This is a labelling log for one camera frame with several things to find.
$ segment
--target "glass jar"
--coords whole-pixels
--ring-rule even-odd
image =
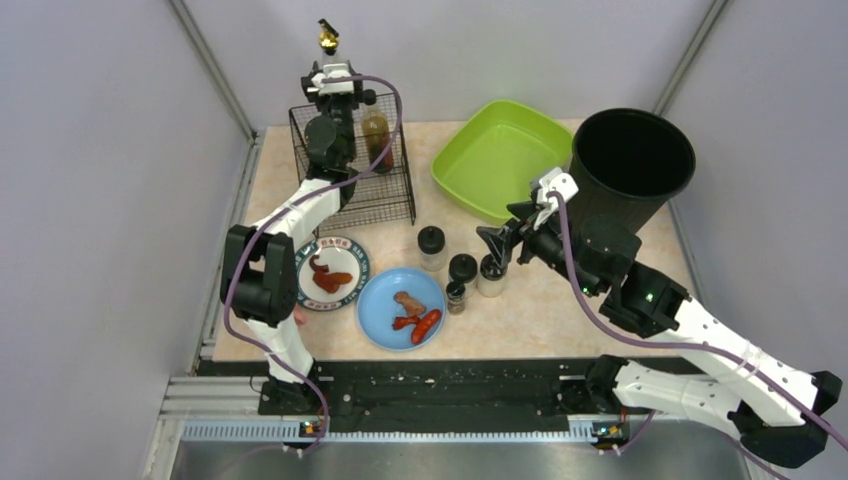
[[[506,268],[500,268],[495,263],[492,254],[488,254],[480,261],[480,279],[477,281],[477,290],[484,297],[497,297],[501,294],[506,284]]]
[[[422,228],[418,232],[418,250],[421,252],[421,268],[430,272],[441,270],[448,261],[445,232],[432,225]]]
[[[465,284],[462,282],[450,282],[445,288],[448,297],[448,313],[459,315],[465,311]]]
[[[465,285],[465,297],[474,295],[477,289],[477,260],[467,253],[460,253],[451,258],[448,267],[450,281],[460,281]]]

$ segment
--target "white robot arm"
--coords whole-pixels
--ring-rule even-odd
[[[323,60],[320,64],[315,62],[311,72],[301,78],[303,92],[318,113],[303,132],[308,158],[306,178],[297,192],[270,215],[252,226],[235,225],[229,230],[220,292],[221,300],[226,303],[236,266],[248,241],[258,227],[287,209],[288,213],[281,219],[267,226],[251,250],[249,259],[256,261],[264,257],[265,269],[245,267],[236,282],[232,308],[267,347],[269,355],[275,355],[303,377],[312,367],[313,358],[303,346],[292,319],[297,301],[294,252],[321,222],[342,209],[353,196],[355,184],[341,189],[328,187],[339,182],[350,183],[358,173],[349,166],[356,158],[353,111],[367,97],[375,96],[373,90],[363,90],[361,80],[325,83],[327,79],[351,77],[355,72],[349,62],[338,59],[338,32],[323,19],[319,24]],[[270,360],[272,377],[282,382],[302,382],[278,362]]]
[[[577,193],[574,180],[556,168],[534,184],[532,201],[509,205],[516,217],[496,229],[479,227],[480,237],[502,268],[522,245],[518,263],[539,257],[568,278],[558,203]],[[637,362],[601,356],[586,374],[586,386],[600,411],[622,406],[648,408],[716,428],[740,440],[752,453],[777,465],[797,468],[824,449],[827,434],[753,372],[762,372],[817,415],[838,399],[842,381],[830,372],[810,374],[786,365],[728,328],[679,284],[635,261],[641,241],[612,217],[595,217],[571,237],[575,273],[586,295],[610,292],[600,312],[643,341],[710,345],[744,360],[679,347],[680,355],[708,380],[659,372]]]
[[[330,185],[330,182],[327,180],[304,180],[297,192],[292,195],[292,198],[301,198],[328,185]],[[268,227],[265,232],[271,237],[277,235],[282,235],[281,238],[288,237],[291,239],[291,245],[297,249],[306,243],[322,221],[339,211],[341,195],[338,189],[333,189],[312,197],[297,207],[294,207],[289,200],[267,217],[255,222],[253,227],[264,225],[283,208],[289,208],[289,213]],[[309,369],[312,368],[312,355],[303,346],[300,332],[291,312],[283,321],[273,326],[268,323],[267,319],[247,318],[245,320],[256,338],[264,343],[271,352],[301,375],[306,376],[309,373]],[[300,383],[297,377],[284,370],[276,362],[269,362],[269,364],[269,373],[275,378],[285,382]]]

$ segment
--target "hand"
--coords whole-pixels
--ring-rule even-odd
[[[294,323],[298,326],[306,325],[306,312],[300,307],[300,305],[294,306]]]

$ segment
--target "green plastic basin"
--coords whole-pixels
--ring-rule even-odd
[[[474,114],[430,164],[442,191],[481,219],[502,224],[507,204],[529,200],[530,182],[565,167],[571,133],[556,120],[511,100]]]

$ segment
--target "white wall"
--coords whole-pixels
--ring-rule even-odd
[[[246,143],[164,1],[0,7],[0,466],[136,478]]]
[[[678,197],[709,307],[778,358],[848,380],[848,2],[732,2],[671,104]],[[826,418],[848,434],[848,392]],[[844,478],[828,450],[793,479]]]
[[[353,67],[393,82],[409,120],[466,120],[508,97],[554,117],[650,109],[711,0],[190,0],[248,117],[288,124],[320,56],[317,20]]]

